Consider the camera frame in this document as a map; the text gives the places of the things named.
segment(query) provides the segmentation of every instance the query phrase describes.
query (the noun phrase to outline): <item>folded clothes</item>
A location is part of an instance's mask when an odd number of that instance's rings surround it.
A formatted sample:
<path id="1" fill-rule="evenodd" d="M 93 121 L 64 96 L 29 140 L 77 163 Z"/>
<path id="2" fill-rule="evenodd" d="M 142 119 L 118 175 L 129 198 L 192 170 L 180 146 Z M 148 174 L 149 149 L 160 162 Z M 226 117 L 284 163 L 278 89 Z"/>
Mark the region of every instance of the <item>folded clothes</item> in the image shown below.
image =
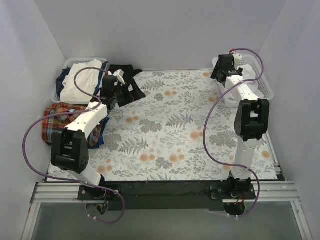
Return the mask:
<path id="1" fill-rule="evenodd" d="M 75 104 L 67 104 L 67 103 L 53 103 L 51 108 L 46 108 L 44 111 L 44 116 L 58 114 L 58 113 L 67 113 L 73 111 L 83 111 L 87 107 L 84 105 L 75 105 Z M 52 134 L 55 128 L 65 128 L 67 125 L 72 123 L 75 119 L 79 117 L 79 114 L 72 115 L 62 115 L 62 116 L 54 116 L 49 117 L 43 120 L 42 123 L 42 139 L 46 143 L 52 143 Z M 90 133 L 87 138 L 87 145 L 90 147 L 94 147 L 97 145 L 100 133 L 104 125 L 104 119 L 100 122 L 98 126 L 96 126 L 93 131 Z"/>
<path id="2" fill-rule="evenodd" d="M 88 149 L 98 149 L 98 148 L 100 148 L 101 145 L 105 144 L 105 141 L 104 141 L 104 131 L 105 131 L 106 125 L 107 125 L 107 123 L 108 123 L 109 120 L 110 120 L 110 118 L 108 118 L 108 117 L 106 117 L 106 118 L 104 119 L 98 142 L 96 143 L 95 146 L 88 146 Z"/>
<path id="3" fill-rule="evenodd" d="M 64 89 L 60 94 L 61 102 L 90 102 L 91 97 L 79 91 L 74 83 L 76 73 L 87 67 L 101 69 L 102 62 L 94 59 L 90 62 L 73 64 L 69 75 L 62 83 Z M 86 93 L 93 94 L 99 83 L 99 74 L 100 72 L 95 69 L 87 69 L 77 76 L 76 84 Z"/>
<path id="4" fill-rule="evenodd" d="M 107 61 L 105 61 L 103 64 L 102 64 L 102 67 L 101 67 L 101 69 L 103 69 L 103 70 L 106 70 L 106 68 L 107 68 Z M 104 75 L 104 72 L 103 71 L 100 71 L 100 73 L 99 73 L 99 82 L 98 82 L 98 84 L 97 84 L 97 86 L 95 87 L 95 90 L 98 90 L 101 86 L 101 80 L 102 80 L 102 76 Z"/>
<path id="5" fill-rule="evenodd" d="M 106 70 L 107 68 L 107 64 L 108 64 L 108 61 L 105 61 L 103 64 L 102 64 L 102 67 L 101 69 L 103 70 Z M 62 69 L 62 72 L 60 74 L 60 76 L 56 79 L 55 81 L 55 84 L 56 84 L 56 94 L 57 96 L 60 98 L 60 93 L 62 92 L 62 90 L 65 88 L 65 86 L 63 85 L 63 82 L 66 78 L 66 76 L 69 75 L 70 73 L 70 70 L 71 70 L 71 67 L 67 67 L 65 69 Z M 104 75 L 104 72 L 103 71 L 100 71 L 99 73 L 99 81 L 98 81 L 98 84 L 97 86 L 95 87 L 95 90 L 99 90 L 99 88 L 101 87 L 101 80 L 102 80 L 102 77 Z"/>
<path id="6" fill-rule="evenodd" d="M 67 75 L 69 75 L 71 70 L 71 67 L 68 67 L 66 69 L 62 69 L 62 73 L 60 74 L 60 76 L 55 80 L 55 84 L 56 84 L 56 94 L 58 95 L 58 97 L 60 98 L 60 93 L 61 91 L 65 88 L 65 86 L 63 85 L 63 82 L 66 78 Z"/>

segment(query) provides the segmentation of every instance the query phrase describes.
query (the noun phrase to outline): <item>metal frame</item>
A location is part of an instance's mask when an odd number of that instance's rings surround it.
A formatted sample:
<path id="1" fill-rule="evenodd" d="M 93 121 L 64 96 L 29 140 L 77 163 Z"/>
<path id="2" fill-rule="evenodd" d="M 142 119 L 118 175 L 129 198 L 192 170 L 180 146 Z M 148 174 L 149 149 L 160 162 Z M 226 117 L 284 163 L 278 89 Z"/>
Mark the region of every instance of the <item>metal frame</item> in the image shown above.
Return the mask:
<path id="1" fill-rule="evenodd" d="M 29 215 L 26 220 L 26 224 L 24 227 L 23 235 L 22 235 L 22 240 L 31 240 L 32 235 L 34 234 L 35 226 L 37 223 L 37 218 L 39 215 L 40 211 L 40 202 L 35 202 L 31 204 L 30 210 L 29 210 Z"/>
<path id="2" fill-rule="evenodd" d="M 252 182 L 257 193 L 258 184 Z M 79 183 L 37 183 L 32 196 L 33 203 L 101 203 L 103 201 L 79 201 Z M 299 195 L 293 181 L 261 181 L 258 202 L 299 201 Z M 224 203 L 234 200 L 223 200 Z"/>
<path id="3" fill-rule="evenodd" d="M 257 193 L 257 182 L 252 182 Z M 41 203 L 100 203 L 101 201 L 79 201 L 79 183 L 51 182 L 37 183 L 32 196 L 32 205 L 25 225 L 22 240 L 31 240 L 36 226 Z M 303 240 L 312 240 L 300 197 L 293 181 L 261 181 L 258 202 L 291 202 L 292 209 Z"/>
<path id="4" fill-rule="evenodd" d="M 295 220 L 298 224 L 303 240 L 312 240 L 311 232 L 309 230 L 304 212 L 300 201 L 292 201 L 291 206 L 294 212 Z"/>

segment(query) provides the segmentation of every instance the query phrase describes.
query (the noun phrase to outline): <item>glass panel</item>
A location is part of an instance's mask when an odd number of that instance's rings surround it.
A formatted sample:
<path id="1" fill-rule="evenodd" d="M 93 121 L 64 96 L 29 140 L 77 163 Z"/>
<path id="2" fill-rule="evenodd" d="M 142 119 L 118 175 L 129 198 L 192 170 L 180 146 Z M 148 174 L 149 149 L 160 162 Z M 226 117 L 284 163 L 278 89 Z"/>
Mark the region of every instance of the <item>glass panel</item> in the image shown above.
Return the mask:
<path id="1" fill-rule="evenodd" d="M 244 218 L 205 209 L 127 210 L 116 224 L 87 217 L 84 203 L 42 203 L 33 240 L 300 240 L 290 202 L 258 202 Z M 106 212 L 108 220 L 119 212 Z"/>

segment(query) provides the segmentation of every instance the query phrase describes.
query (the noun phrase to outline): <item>black cloth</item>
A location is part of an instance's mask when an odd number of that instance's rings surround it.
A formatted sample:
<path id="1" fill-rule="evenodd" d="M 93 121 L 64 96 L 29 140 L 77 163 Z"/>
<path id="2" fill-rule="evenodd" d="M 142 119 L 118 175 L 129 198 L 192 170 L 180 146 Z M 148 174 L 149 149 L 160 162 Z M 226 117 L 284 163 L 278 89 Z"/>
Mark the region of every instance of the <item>black cloth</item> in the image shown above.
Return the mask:
<path id="1" fill-rule="evenodd" d="M 145 98 L 146 95 L 140 90 L 134 76 L 142 73 L 141 69 L 134 69 L 132 65 L 110 65 L 109 71 L 114 74 L 115 71 L 121 69 L 123 71 L 123 79 L 127 86 L 132 85 L 134 91 L 130 92 L 135 101 Z"/>
<path id="2" fill-rule="evenodd" d="M 65 86 L 62 84 L 66 78 L 66 76 L 69 75 L 71 70 L 71 67 L 68 67 L 66 69 L 62 69 L 62 73 L 60 74 L 60 76 L 55 80 L 55 84 L 56 84 L 56 94 L 58 95 L 58 97 L 60 97 L 60 94 L 62 92 L 62 90 L 65 88 Z"/>

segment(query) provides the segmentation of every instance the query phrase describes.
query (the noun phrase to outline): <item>floral mat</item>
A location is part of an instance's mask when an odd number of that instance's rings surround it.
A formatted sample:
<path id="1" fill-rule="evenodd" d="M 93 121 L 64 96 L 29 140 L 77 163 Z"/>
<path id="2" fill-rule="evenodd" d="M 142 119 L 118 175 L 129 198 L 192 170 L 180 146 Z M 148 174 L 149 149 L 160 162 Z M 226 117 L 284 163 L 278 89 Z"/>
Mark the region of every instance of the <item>floral mat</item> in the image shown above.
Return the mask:
<path id="1" fill-rule="evenodd" d="M 111 111 L 103 134 L 105 144 L 89 150 L 89 163 L 107 181 L 225 180 L 230 167 L 213 162 L 202 140 L 207 114 L 221 95 L 210 75 L 205 70 L 138 74 L 135 80 L 146 98 Z M 206 132 L 209 151 L 226 163 L 233 163 L 236 155 L 236 112 L 220 102 Z M 274 180 L 273 164 L 263 138 L 252 169 L 260 179 Z M 48 173 L 74 178 L 52 165 Z"/>

